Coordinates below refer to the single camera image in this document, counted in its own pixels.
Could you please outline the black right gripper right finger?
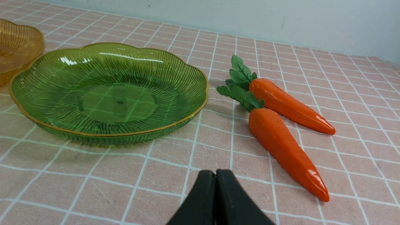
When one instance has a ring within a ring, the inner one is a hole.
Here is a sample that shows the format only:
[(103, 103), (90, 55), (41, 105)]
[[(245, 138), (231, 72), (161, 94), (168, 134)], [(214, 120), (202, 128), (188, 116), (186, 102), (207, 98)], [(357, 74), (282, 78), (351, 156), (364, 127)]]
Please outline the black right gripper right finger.
[(274, 225), (244, 191), (231, 170), (216, 170), (217, 225)]

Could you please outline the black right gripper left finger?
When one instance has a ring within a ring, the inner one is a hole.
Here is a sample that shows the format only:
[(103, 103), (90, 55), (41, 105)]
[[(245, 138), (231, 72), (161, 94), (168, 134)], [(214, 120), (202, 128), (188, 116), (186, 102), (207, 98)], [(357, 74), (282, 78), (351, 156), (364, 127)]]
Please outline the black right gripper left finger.
[(191, 191), (168, 225), (214, 225), (216, 175), (210, 170), (199, 171)]

